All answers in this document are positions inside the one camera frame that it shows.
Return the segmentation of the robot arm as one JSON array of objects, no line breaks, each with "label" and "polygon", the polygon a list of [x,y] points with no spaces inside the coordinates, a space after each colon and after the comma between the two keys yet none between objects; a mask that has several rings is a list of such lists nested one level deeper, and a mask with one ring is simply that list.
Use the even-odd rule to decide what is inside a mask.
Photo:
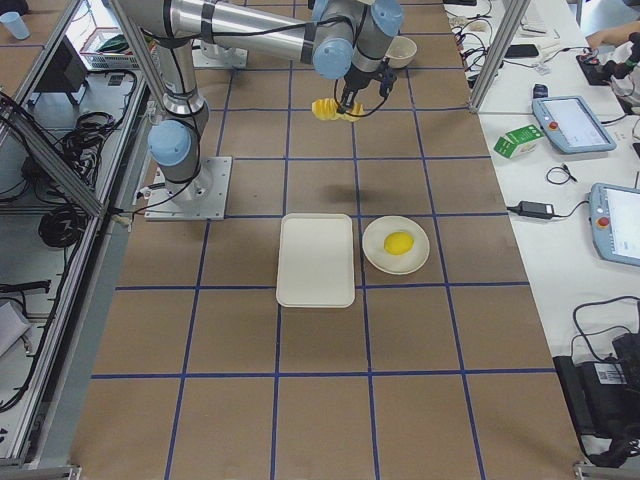
[{"label": "robot arm", "polygon": [[192,44],[256,50],[308,64],[323,78],[342,80],[340,95],[313,102],[320,120],[366,117],[357,94],[376,81],[386,99],[395,74],[386,56],[404,21],[396,1],[312,1],[310,20],[271,14],[227,1],[122,1],[124,19],[156,43],[166,119],[148,146],[170,200],[192,207],[213,188],[200,157],[208,106],[195,79]]}]

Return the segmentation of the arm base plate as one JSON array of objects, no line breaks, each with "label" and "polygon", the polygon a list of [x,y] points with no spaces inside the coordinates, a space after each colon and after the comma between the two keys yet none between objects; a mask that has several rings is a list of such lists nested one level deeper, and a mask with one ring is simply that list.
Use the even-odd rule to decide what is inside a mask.
[{"label": "arm base plate", "polygon": [[160,168],[156,182],[163,186],[145,195],[147,208],[142,211],[149,221],[223,220],[225,216],[231,157],[204,157],[200,173],[185,190],[167,183]]}]

